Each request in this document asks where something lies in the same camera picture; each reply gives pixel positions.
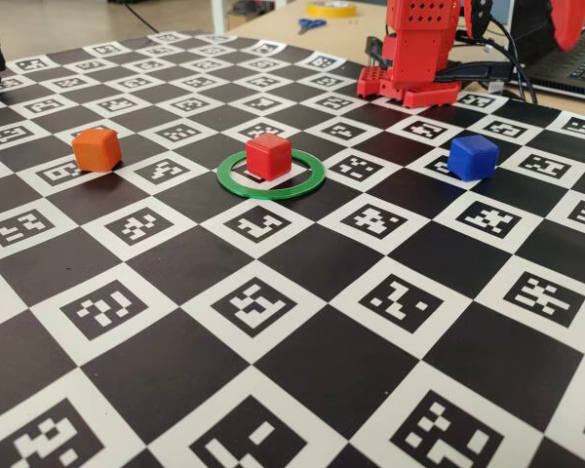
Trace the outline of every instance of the red cube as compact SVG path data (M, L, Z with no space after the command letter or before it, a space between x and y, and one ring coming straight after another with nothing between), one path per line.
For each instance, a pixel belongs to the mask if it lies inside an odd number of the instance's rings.
M247 170L273 180L291 171L293 148L291 142L277 135L262 134L247 142Z

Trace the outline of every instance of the laptop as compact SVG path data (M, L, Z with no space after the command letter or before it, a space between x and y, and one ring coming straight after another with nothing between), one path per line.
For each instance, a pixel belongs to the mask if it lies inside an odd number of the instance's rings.
M585 98L585 29L570 52L554 40L546 0L514 0L511 31L520 61L533 86L540 90Z

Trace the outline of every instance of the floor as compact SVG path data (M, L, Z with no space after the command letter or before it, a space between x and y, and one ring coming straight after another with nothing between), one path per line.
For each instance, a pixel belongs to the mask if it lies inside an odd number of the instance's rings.
M133 8L161 31L212 29L210 0L147 0ZM6 60L149 32L125 6L106 0L0 0L0 42Z

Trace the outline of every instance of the orange cube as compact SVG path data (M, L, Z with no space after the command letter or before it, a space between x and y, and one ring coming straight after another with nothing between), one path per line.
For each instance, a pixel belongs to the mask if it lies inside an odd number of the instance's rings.
M121 161L117 132L107 129L87 129L71 142L81 171L106 173Z

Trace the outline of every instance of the cube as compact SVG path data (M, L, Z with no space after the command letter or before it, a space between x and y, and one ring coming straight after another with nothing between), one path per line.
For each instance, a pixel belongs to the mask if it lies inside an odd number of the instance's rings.
M71 142L81 171L105 173L121 161L117 132L107 129L87 129Z
M448 170L464 181L492 177L498 153L498 146L483 136L454 138L450 144Z
M273 180L283 176L293 167L291 142L277 135L263 134L247 142L247 170Z

